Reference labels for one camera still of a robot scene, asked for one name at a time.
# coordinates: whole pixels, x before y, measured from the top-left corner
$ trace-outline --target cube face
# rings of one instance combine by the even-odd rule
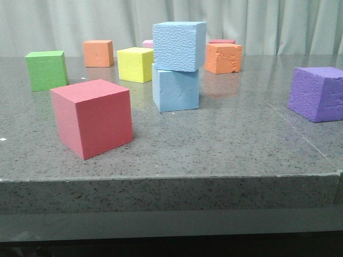
[[[86,67],[111,67],[114,64],[112,40],[89,40],[83,46]]]
[[[199,108],[199,71],[157,70],[153,65],[153,100],[160,112]]]
[[[343,70],[295,68],[288,108],[312,122],[343,119]]]
[[[132,141],[129,90],[93,80],[51,90],[58,134],[83,159]]]
[[[212,39],[209,41],[209,44],[235,44],[236,40],[234,39]]]
[[[132,47],[117,51],[119,78],[145,83],[152,80],[154,50]]]
[[[214,73],[240,72],[242,46],[238,44],[207,44],[205,69]]]
[[[154,48],[154,41],[153,40],[144,40],[143,47],[145,48]]]
[[[163,22],[153,25],[154,59],[158,70],[198,70],[205,61],[205,22]]]
[[[68,85],[64,51],[30,52],[25,60],[32,91]]]

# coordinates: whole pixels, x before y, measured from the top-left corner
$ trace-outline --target green cube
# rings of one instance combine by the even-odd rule
[[[68,85],[64,51],[30,52],[25,59],[32,91]]]

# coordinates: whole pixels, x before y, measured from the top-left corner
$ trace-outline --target red cube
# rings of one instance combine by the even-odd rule
[[[132,141],[130,92],[98,79],[51,89],[58,134],[81,158]]]

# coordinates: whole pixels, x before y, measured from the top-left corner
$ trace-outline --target yellow cube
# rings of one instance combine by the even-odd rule
[[[152,80],[154,50],[132,47],[117,51],[119,78],[145,83]]]

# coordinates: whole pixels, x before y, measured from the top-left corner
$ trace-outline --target blue cube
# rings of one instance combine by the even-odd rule
[[[157,70],[153,64],[153,100],[160,112],[199,108],[199,71]]]
[[[195,72],[205,63],[205,22],[154,24],[153,41],[158,70]]]

